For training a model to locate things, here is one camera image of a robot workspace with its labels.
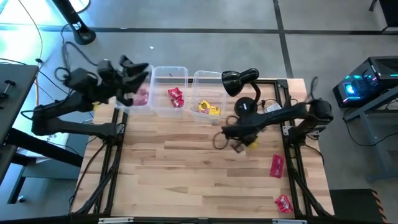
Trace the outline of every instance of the black cable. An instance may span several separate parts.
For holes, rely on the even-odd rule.
[[[347,110],[344,112],[344,115],[343,115],[343,116],[345,116],[346,113],[347,113],[349,110],[350,110],[350,109],[347,109]],[[391,136],[393,136],[393,135],[398,134],[398,132],[392,133],[392,134],[388,134],[387,136],[385,136],[385,137],[382,138],[381,140],[375,142],[374,144],[361,144],[361,143],[357,142],[357,141],[354,139],[354,137],[352,136],[351,131],[349,130],[348,123],[347,123],[347,121],[346,121],[344,118],[343,118],[343,121],[344,121],[344,123],[346,124],[347,131],[348,131],[348,134],[349,134],[350,138],[355,142],[355,144],[357,144],[357,145],[359,145],[359,146],[375,146],[375,145],[379,144],[380,142],[386,140],[388,137],[391,137]]]
[[[30,117],[28,117],[28,116],[25,115],[25,113],[28,113],[28,112],[34,112],[34,111],[33,111],[33,110],[21,111],[21,115],[22,115],[24,118],[29,119],[29,120],[32,121],[32,118],[30,118]]]
[[[106,144],[107,143],[104,142],[103,145],[94,153],[93,157],[90,158],[90,160],[87,163],[87,166],[85,167],[83,173],[81,174],[81,177],[80,177],[80,179],[79,179],[79,181],[78,181],[78,183],[76,185],[75,193],[73,193],[73,195],[69,198],[69,213],[70,213],[70,210],[72,208],[72,204],[75,201],[75,196],[77,194],[77,191],[80,188],[81,180],[83,180],[84,176],[86,175],[90,164],[94,161],[95,157],[101,152],[101,150],[105,147]]]
[[[65,66],[66,69],[70,70],[70,64],[69,61],[67,60],[69,58],[69,54],[68,54],[68,50],[67,50],[67,45],[71,45],[73,46],[80,54],[81,56],[83,56],[84,59],[86,59],[86,61],[90,64],[92,64],[93,66],[98,66],[98,64],[92,62],[86,54],[84,54],[80,48],[78,46],[76,46],[74,43],[70,42],[70,41],[66,41],[63,45],[62,45],[62,60],[63,60],[63,64]]]
[[[98,136],[95,136],[95,138],[93,138],[92,140],[88,141],[88,142],[86,143],[86,146],[88,145],[88,143],[91,143],[92,141],[94,141],[94,140],[97,139],[97,138],[98,138]]]
[[[310,93],[307,95],[307,99],[305,99],[305,102],[315,99],[315,97],[313,96],[313,91],[318,86],[318,79],[319,79],[318,77],[312,78],[311,86],[310,86]]]
[[[296,99],[290,99],[290,100],[291,100],[291,101],[292,101],[292,100],[295,100],[295,101],[296,101],[296,104],[299,103],[299,101],[296,100]]]
[[[307,147],[309,147],[310,149],[316,151],[316,152],[321,156],[321,158],[322,158],[322,164],[325,165],[325,159],[323,158],[322,153],[321,153],[320,151],[318,151],[318,149],[315,149],[314,147],[309,146],[309,145],[307,145],[307,144],[305,144],[304,146],[307,146]]]
[[[72,147],[70,147],[70,146],[63,145],[63,144],[58,144],[58,143],[54,143],[54,142],[51,142],[51,141],[47,141],[47,142],[48,142],[48,143],[51,143],[51,144],[54,144],[54,145],[57,145],[57,146],[67,147],[67,148],[71,149],[73,152],[75,152],[76,155],[80,156],[80,154],[79,154],[78,152],[76,152],[76,150],[75,150],[74,148],[72,148]]]
[[[308,134],[305,134],[309,139],[312,139],[312,140],[314,140],[314,141],[317,141],[317,140],[319,140],[318,138],[313,138],[313,137],[311,137],[311,136],[309,136]]]
[[[234,116],[234,115],[229,115],[228,117],[226,117],[226,119],[225,119],[225,123],[226,123],[226,125],[231,125],[231,123],[229,123],[228,121],[229,121],[229,119],[231,119],[231,118],[235,118],[236,120],[238,120],[239,118],[237,117],[237,116]]]
[[[213,147],[215,149],[222,150],[222,149],[225,149],[225,147],[228,145],[229,139],[226,140],[226,143],[225,143],[225,145],[223,147],[216,147],[216,137],[217,137],[217,135],[222,134],[222,133],[223,132],[220,131],[217,134],[215,134],[214,137],[213,137],[212,143],[213,143]]]
[[[27,65],[26,63],[18,62],[18,61],[15,61],[15,60],[10,60],[10,59],[6,59],[6,58],[0,58],[0,60],[6,60],[6,61],[9,61],[9,62],[19,63],[19,64],[21,64],[21,65]],[[41,72],[40,70],[39,70],[39,73],[42,74],[42,75],[44,75],[44,77],[45,77],[46,79],[48,79],[48,80],[49,80],[55,87],[57,87],[59,90],[63,91],[64,94],[66,94],[66,95],[68,94],[65,90],[61,89],[57,84],[55,84],[48,76],[46,76],[46,74],[44,74],[44,73]]]
[[[62,38],[62,45],[65,44],[65,38],[63,37],[63,31],[65,31],[65,28],[67,28],[69,24],[65,24],[62,29],[61,29],[61,38]]]
[[[37,87],[39,88],[39,89],[41,89],[45,94],[47,94],[47,96],[49,96],[50,98],[51,98],[51,100],[54,100],[51,96],[50,96],[50,94],[49,93],[47,93],[42,87],[40,87],[38,84],[36,84],[35,83],[35,85],[37,85]]]
[[[59,71],[59,70],[66,71],[66,72],[68,73],[68,75],[63,75],[63,78],[64,78],[64,79],[60,79],[60,78],[58,77],[58,75],[57,75],[57,71]],[[66,68],[58,67],[58,68],[56,68],[55,71],[54,71],[54,77],[55,77],[55,79],[57,79],[57,80],[60,81],[60,82],[63,82],[63,81],[64,81],[67,77],[69,77],[69,76],[70,76],[70,71],[69,71],[68,69],[66,69]]]

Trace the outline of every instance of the gray floor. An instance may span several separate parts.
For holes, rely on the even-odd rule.
[[[34,5],[27,9],[34,11]],[[50,1],[41,0],[41,4]],[[368,11],[371,0],[279,0],[282,22],[290,30],[381,30],[375,16]],[[35,13],[38,24],[64,25],[59,12],[48,6],[49,14]],[[0,22],[28,23],[28,17],[10,19],[0,14]],[[93,27],[132,28],[217,28],[217,29],[277,29],[272,0],[118,0],[118,3],[91,0],[91,6],[81,17]],[[34,63],[40,42],[35,29],[21,27],[17,31],[1,31],[0,57]],[[42,71],[52,77],[53,70],[62,64],[61,38],[57,32],[42,32],[45,65]],[[67,39],[73,40],[66,32]],[[398,222],[398,181],[382,180],[369,184],[364,176],[377,172],[372,147],[361,147],[349,138],[341,120],[340,110],[331,89],[369,56],[398,55],[398,37],[387,35],[286,35],[292,70],[295,78],[303,78],[307,89],[312,77],[318,76],[316,97],[328,100],[333,106],[335,120],[322,133],[320,147],[325,155],[325,169],[331,189],[374,189],[390,222]],[[16,49],[19,45],[29,46]],[[149,62],[154,66],[179,65],[189,69],[221,72],[223,70],[259,69],[262,77],[285,78],[286,71],[278,34],[182,34],[182,33],[112,33],[98,32],[97,39],[81,49],[93,60],[108,58],[114,63],[125,54],[135,62]],[[77,52],[70,51],[72,68],[94,68]],[[53,97],[65,95],[39,76],[39,84]],[[40,103],[50,99],[40,93]],[[24,105],[34,105],[34,91]],[[64,119],[83,121],[87,114],[74,113]],[[29,123],[19,118],[19,127],[29,130]],[[391,133],[396,124],[380,124],[379,138]],[[361,126],[350,124],[355,138],[367,143]],[[383,143],[394,146],[397,137]],[[0,219],[63,215],[75,180],[28,179],[22,189],[28,202],[6,205],[18,166],[12,166],[0,186]]]

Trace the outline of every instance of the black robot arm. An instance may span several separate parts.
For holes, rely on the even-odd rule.
[[[333,120],[331,106],[324,100],[312,100],[311,102],[297,103],[291,107],[285,107],[277,111],[264,114],[251,114],[239,118],[236,124],[223,126],[221,129],[226,139],[234,139],[238,144],[233,147],[236,152],[241,144],[249,146],[257,139],[257,133],[271,124],[279,124],[291,119],[304,119],[297,127],[289,129],[289,139],[292,144],[302,141],[305,134],[313,130],[318,125],[328,124]]]
[[[62,121],[58,117],[74,111],[91,111],[93,103],[108,103],[113,96],[122,104],[131,106],[132,99],[125,99],[124,95],[137,93],[148,76],[148,72],[145,72],[148,63],[134,64],[122,56],[120,65],[122,70],[115,70],[109,60],[102,60],[98,64],[98,75],[82,68],[65,75],[63,84],[74,92],[62,101],[37,106],[33,110],[32,132],[38,136],[61,132],[94,135],[101,139],[115,138],[116,124],[81,124]]]

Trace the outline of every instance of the clear plastic bin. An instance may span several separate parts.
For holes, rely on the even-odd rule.
[[[225,118],[227,93],[221,82],[221,73],[197,71],[193,76],[192,101],[190,113],[195,121],[218,124],[222,118]],[[201,113],[199,103],[203,100],[209,102],[211,106],[217,106],[220,109],[220,115]]]
[[[142,106],[134,106],[134,105],[133,106],[124,106],[119,101],[116,101],[115,108],[121,109],[125,113],[127,113],[129,115],[133,115],[133,116],[151,116],[151,115],[155,114],[155,112],[150,108],[150,94],[151,94],[151,89],[152,89],[152,76],[153,76],[154,69],[155,68],[152,65],[149,65],[146,68],[146,71],[148,71],[149,74],[140,87],[140,88],[146,88],[149,91],[149,97],[148,97],[147,104],[142,105]]]
[[[162,117],[182,117],[187,105],[188,69],[185,67],[156,67],[152,73],[152,83],[150,107],[156,114]],[[184,105],[181,108],[173,107],[172,97],[167,91],[175,87],[182,91]]]

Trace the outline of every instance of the desk lamp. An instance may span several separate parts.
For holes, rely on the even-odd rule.
[[[255,68],[250,68],[244,72],[225,71],[221,74],[221,80],[224,88],[229,96],[238,95],[243,86],[250,83],[256,91],[256,98],[242,97],[235,103],[235,113],[242,117],[257,112],[257,102],[260,99],[260,89],[254,82],[259,77],[259,71]]]

